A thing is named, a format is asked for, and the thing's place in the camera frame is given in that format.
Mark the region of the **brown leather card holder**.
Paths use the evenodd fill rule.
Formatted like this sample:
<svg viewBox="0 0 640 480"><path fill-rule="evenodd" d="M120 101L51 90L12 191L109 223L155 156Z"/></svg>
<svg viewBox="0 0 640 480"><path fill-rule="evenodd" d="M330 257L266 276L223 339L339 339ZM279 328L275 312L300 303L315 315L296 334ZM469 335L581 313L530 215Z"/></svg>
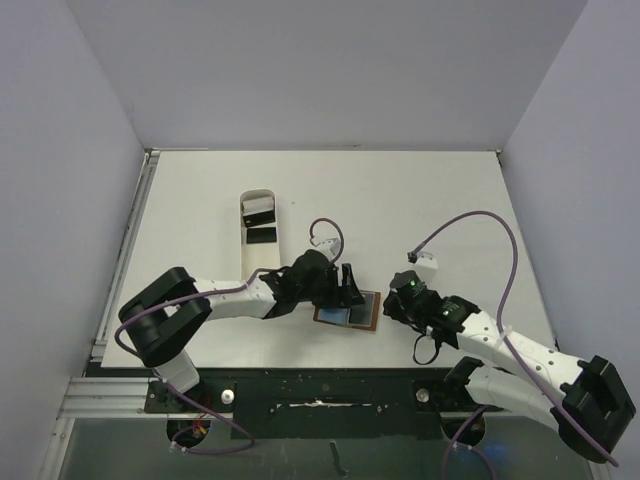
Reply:
<svg viewBox="0 0 640 480"><path fill-rule="evenodd" d="M365 302L349 308L316 308L313 321L340 328L373 332L377 329L380 313L381 293L365 291Z"/></svg>

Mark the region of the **black credit card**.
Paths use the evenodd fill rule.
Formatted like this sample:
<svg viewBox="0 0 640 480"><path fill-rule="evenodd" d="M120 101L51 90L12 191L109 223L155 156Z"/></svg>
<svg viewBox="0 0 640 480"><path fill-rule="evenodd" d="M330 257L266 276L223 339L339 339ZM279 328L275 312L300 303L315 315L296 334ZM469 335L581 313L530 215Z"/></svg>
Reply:
<svg viewBox="0 0 640 480"><path fill-rule="evenodd" d="M373 324L375 293L364 292L364 303L351 308L348 324L357 328L370 328Z"/></svg>

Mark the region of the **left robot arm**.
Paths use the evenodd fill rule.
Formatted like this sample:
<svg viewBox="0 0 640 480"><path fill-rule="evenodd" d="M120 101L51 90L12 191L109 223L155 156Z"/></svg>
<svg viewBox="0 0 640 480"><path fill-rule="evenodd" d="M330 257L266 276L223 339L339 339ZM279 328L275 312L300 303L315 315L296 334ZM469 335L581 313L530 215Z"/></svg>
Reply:
<svg viewBox="0 0 640 480"><path fill-rule="evenodd" d="M349 264L337 266L309 249L293 265L259 268L242 282L199 283L173 267L121 307L114 341L136 356L167 386L180 410L200 405L204 387L186 346L211 320L271 319L309 302L319 310L349 310L365 303Z"/></svg>

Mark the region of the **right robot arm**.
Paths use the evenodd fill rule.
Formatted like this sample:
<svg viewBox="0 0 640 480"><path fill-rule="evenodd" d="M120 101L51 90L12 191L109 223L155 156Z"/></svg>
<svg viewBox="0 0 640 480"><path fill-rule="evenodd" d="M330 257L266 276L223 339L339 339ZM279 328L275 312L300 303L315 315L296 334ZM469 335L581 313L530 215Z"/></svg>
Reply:
<svg viewBox="0 0 640 480"><path fill-rule="evenodd" d="M580 359L500 327L477 305L441 297L413 270L395 274L383 310L430 335L437 346L463 353L445 384L452 406L476 403L517 413L556 431L591 462L614 461L613 450L636 407L607 359Z"/></svg>

